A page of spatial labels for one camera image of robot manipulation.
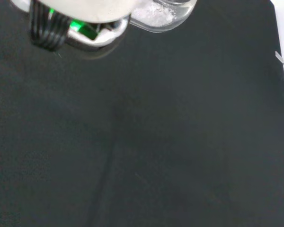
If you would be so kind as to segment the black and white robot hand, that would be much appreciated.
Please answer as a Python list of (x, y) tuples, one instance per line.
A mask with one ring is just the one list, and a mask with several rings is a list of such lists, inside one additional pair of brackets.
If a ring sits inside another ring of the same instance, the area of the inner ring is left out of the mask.
[(32, 45), (55, 52), (64, 44), (84, 52), (111, 48), (126, 32), (139, 0), (14, 0), (27, 15)]

